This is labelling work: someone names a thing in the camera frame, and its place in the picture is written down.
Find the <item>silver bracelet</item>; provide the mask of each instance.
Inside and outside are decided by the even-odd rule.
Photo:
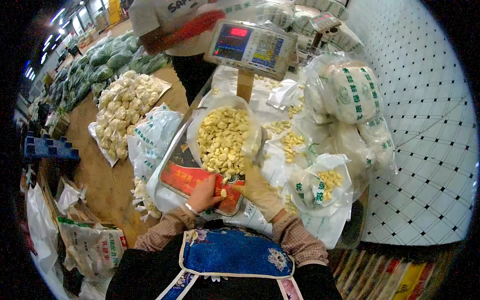
[[[187,203],[184,203],[185,204],[185,207],[188,208],[188,210],[190,210],[195,216],[200,216],[199,213],[197,213],[196,210],[194,210],[189,204]]]

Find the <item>white t-shirt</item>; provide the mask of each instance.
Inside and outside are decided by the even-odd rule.
[[[128,10],[135,36],[143,36],[161,27],[174,32],[197,15],[197,9],[208,0],[135,0]],[[166,51],[173,56],[192,56],[208,50],[212,31],[205,31]]]

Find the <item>blue floral apron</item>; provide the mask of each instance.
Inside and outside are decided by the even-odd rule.
[[[158,300],[183,299],[199,276],[272,278],[284,299],[303,300],[293,258],[271,239],[239,227],[185,231],[179,264],[182,270]]]

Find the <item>red digital readout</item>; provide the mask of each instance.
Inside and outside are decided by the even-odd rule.
[[[230,34],[234,36],[246,36],[247,35],[247,29],[241,29],[241,28],[232,28],[232,31]]]

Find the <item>plastic glove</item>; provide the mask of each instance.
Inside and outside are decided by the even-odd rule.
[[[252,201],[267,222],[283,209],[281,198],[278,196],[277,189],[272,187],[263,177],[258,166],[253,166],[251,161],[244,160],[245,164],[245,185],[233,186],[243,196]]]

